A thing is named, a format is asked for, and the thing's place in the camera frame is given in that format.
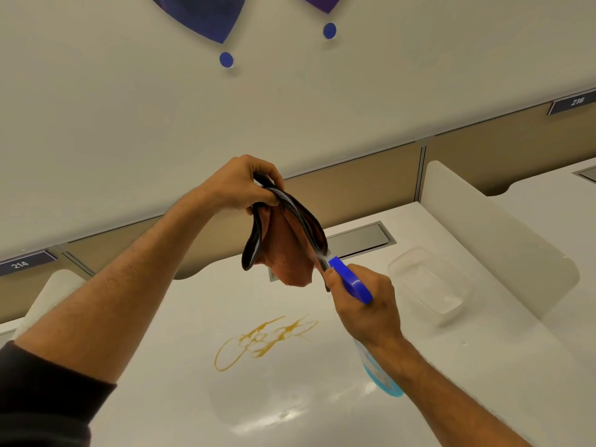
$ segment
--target clear plastic box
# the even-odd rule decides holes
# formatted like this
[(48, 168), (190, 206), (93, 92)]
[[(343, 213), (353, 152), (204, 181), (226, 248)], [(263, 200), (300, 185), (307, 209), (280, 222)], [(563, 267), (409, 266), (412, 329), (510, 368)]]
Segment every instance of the clear plastic box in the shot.
[(389, 276), (396, 290), (412, 300), (419, 312), (437, 326), (453, 320), (474, 293), (474, 285), (461, 271), (421, 246), (392, 261)]

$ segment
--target microfiber cloth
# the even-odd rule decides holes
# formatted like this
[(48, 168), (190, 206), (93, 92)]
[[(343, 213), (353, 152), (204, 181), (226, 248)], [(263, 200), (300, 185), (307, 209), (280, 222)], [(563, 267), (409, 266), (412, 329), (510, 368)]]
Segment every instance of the microfiber cloth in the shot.
[(242, 268), (265, 264), (285, 285), (304, 287), (312, 282), (315, 267), (323, 273), (317, 252), (327, 255), (327, 238), (321, 224), (294, 197), (267, 177), (255, 180), (273, 192), (279, 205), (253, 204), (253, 230), (242, 252)]

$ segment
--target bottle label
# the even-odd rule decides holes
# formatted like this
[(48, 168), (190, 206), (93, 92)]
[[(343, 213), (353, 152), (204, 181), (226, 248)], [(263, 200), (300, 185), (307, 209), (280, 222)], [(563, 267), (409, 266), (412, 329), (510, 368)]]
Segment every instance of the bottle label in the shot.
[(395, 383), (385, 370), (381, 368), (378, 362), (373, 358), (372, 354), (362, 345), (358, 340), (354, 339), (360, 360), (373, 382), (391, 396), (401, 397), (404, 391)]

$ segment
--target round blue magnet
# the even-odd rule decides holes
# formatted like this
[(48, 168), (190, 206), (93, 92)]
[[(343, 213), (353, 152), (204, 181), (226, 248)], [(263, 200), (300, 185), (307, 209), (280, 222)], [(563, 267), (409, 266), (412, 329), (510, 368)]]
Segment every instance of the round blue magnet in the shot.
[(335, 23), (328, 23), (323, 28), (323, 35), (327, 39), (333, 39), (336, 34), (337, 34), (337, 27), (335, 26)]
[(226, 67), (226, 69), (229, 69), (230, 67), (232, 67), (234, 65), (234, 57), (232, 55), (230, 55), (228, 52), (223, 52), (220, 56), (219, 56), (219, 63)]
[(333, 257), (329, 261), (329, 266), (337, 271), (337, 274), (339, 274), (343, 281), (343, 286), (346, 287), (346, 290), (350, 295), (364, 304), (372, 302), (373, 295), (370, 293), (367, 286), (362, 284), (362, 281), (358, 279), (358, 276), (356, 276), (354, 272), (341, 261), (341, 259)]

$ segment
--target person's left hand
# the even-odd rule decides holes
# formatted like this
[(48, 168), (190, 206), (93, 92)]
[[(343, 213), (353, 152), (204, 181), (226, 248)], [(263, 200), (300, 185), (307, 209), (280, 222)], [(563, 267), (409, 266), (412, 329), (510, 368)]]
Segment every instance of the person's left hand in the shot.
[(279, 189), (284, 189), (283, 177), (272, 163), (243, 155), (232, 158), (195, 191), (207, 195), (216, 210), (242, 210), (255, 202), (278, 205), (279, 200), (271, 191), (255, 183), (253, 173), (267, 176)]

